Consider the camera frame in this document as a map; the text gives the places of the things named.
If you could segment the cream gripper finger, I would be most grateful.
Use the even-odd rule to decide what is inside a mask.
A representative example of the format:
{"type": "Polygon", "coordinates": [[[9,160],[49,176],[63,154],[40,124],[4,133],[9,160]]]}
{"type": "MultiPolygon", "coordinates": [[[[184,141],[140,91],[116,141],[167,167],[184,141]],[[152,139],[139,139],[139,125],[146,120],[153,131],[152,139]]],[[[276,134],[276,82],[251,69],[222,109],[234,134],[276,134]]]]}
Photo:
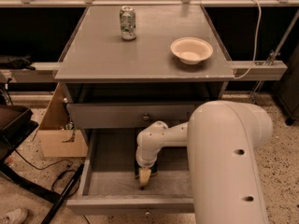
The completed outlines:
{"type": "Polygon", "coordinates": [[[148,185],[150,181],[151,169],[150,168],[140,168],[139,169],[139,186],[144,188],[148,185]]]}

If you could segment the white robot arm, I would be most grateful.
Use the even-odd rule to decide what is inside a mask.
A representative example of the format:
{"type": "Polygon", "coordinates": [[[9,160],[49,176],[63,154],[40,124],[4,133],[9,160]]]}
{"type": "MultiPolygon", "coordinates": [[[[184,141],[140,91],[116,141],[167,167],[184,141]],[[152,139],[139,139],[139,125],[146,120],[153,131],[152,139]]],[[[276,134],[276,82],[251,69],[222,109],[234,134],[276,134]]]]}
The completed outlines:
{"type": "Polygon", "coordinates": [[[185,123],[151,124],[136,138],[135,158],[144,171],[162,148],[186,147],[196,224],[269,224],[254,148],[272,133],[257,105],[207,102],[185,123]]]}

